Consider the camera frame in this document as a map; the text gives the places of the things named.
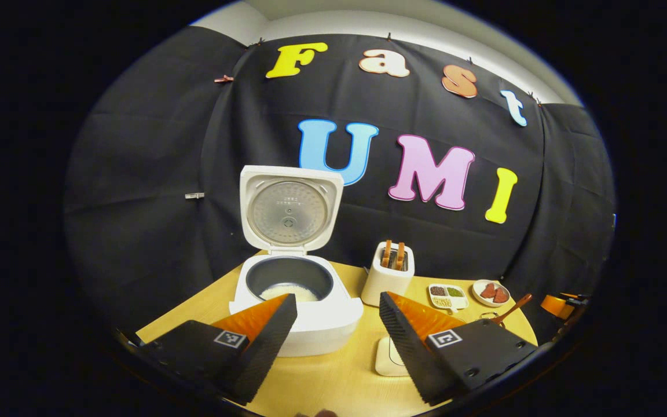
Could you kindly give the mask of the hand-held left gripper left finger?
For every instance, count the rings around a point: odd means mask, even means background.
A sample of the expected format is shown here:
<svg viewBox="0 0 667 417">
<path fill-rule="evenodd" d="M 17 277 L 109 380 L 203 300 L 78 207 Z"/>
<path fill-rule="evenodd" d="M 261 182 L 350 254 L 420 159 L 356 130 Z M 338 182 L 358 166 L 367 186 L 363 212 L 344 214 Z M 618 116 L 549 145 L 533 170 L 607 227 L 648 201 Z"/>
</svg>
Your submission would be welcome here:
<svg viewBox="0 0 667 417">
<path fill-rule="evenodd" d="M 256 396 L 297 318 L 296 297 L 284 294 L 204 324 L 186 320 L 140 351 L 198 393 L 246 405 Z"/>
</svg>

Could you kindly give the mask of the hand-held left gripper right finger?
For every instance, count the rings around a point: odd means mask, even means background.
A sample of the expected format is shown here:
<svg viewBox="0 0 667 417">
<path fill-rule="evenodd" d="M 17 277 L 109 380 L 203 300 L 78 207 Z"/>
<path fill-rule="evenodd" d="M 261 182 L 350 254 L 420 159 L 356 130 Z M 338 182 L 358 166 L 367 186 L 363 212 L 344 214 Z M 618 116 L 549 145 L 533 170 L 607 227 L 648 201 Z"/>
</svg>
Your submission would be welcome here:
<svg viewBox="0 0 667 417">
<path fill-rule="evenodd" d="M 537 350 L 493 320 L 466 323 L 391 291 L 380 295 L 379 316 L 431 405 L 488 385 Z"/>
</svg>

